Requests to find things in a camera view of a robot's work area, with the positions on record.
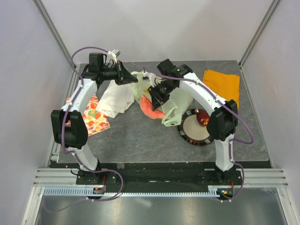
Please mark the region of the orange red fake fruit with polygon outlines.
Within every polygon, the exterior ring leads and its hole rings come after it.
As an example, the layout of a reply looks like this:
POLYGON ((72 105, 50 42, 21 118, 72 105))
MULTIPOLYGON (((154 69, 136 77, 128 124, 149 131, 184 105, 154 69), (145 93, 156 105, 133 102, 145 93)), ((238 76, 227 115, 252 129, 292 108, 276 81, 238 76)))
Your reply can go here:
POLYGON ((151 119, 162 119, 165 117, 162 111, 152 110, 152 103, 145 95, 142 95, 140 99, 140 108, 142 112, 151 119))

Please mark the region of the light green plastic bag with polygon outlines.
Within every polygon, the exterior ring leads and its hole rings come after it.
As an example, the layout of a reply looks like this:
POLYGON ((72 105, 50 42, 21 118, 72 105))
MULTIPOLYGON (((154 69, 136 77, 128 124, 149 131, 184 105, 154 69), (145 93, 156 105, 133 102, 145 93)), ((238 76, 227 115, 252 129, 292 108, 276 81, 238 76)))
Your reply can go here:
MULTIPOLYGON (((151 86, 149 81, 143 80, 142 72, 132 72, 132 75, 138 79, 137 83, 132 83, 132 90, 136 102, 140 105, 142 95, 145 95, 151 102, 148 88, 151 86)), ((161 83, 163 79, 159 76, 155 78, 155 85, 161 83)), ((176 88, 170 93, 169 100, 160 106, 157 110, 162 111, 165 117, 161 119, 161 123, 167 127, 177 126, 181 124, 182 115, 193 102, 193 97, 185 90, 176 88)))

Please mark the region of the dark red fake apple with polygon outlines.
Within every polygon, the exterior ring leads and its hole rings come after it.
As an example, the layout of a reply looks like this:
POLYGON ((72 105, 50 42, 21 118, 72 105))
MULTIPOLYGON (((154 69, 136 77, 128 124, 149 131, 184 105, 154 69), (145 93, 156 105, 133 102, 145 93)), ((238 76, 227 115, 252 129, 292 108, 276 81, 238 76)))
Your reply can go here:
POLYGON ((199 110, 196 115, 197 122, 200 126, 207 126, 210 120, 210 116, 205 110, 199 110))

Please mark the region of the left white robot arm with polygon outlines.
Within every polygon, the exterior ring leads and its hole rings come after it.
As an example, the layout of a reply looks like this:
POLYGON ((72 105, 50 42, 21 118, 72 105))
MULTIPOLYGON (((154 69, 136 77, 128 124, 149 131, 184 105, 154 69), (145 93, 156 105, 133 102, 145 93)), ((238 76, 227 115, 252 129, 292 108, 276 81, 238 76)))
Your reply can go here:
POLYGON ((72 155, 79 164, 77 178, 80 182, 99 184, 104 174, 101 163, 92 154, 87 141, 88 130, 83 119, 86 106, 93 94, 104 81, 114 81, 117 85, 136 83, 115 53, 111 53, 113 66, 106 65, 107 54, 93 52, 89 54, 89 63, 78 73, 78 85, 69 101, 59 110, 51 113, 54 140, 61 145, 66 155, 72 155))

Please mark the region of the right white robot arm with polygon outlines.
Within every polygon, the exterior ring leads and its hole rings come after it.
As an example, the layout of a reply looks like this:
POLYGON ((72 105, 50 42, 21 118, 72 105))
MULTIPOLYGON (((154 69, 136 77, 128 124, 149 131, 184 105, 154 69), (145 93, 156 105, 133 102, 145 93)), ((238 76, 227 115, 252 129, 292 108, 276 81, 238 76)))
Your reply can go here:
POLYGON ((197 75, 186 64, 176 66, 169 59, 166 59, 160 62, 157 68, 160 71, 159 77, 164 78, 164 81, 148 89, 152 110, 165 104, 171 92, 176 88, 189 93, 210 117, 207 131, 214 139, 216 148, 214 177, 217 183, 226 184, 235 173, 231 141, 238 125, 237 103, 234 100, 226 101, 213 92, 198 79, 197 75))

